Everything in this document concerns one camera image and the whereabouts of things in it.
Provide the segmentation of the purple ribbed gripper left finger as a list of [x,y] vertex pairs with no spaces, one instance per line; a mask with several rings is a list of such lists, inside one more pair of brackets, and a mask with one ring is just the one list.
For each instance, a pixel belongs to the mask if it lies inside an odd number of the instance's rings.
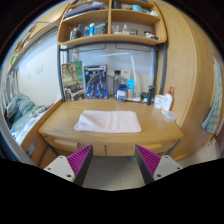
[[82,186],[93,156],[93,146],[89,145],[69,156],[58,156],[44,168],[56,176]]

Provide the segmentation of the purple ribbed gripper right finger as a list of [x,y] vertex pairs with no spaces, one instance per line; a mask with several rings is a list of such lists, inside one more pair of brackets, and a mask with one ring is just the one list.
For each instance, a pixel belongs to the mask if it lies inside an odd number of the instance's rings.
[[159,156],[140,145],[135,146],[135,157],[145,184],[150,184],[182,169],[182,166],[169,155]]

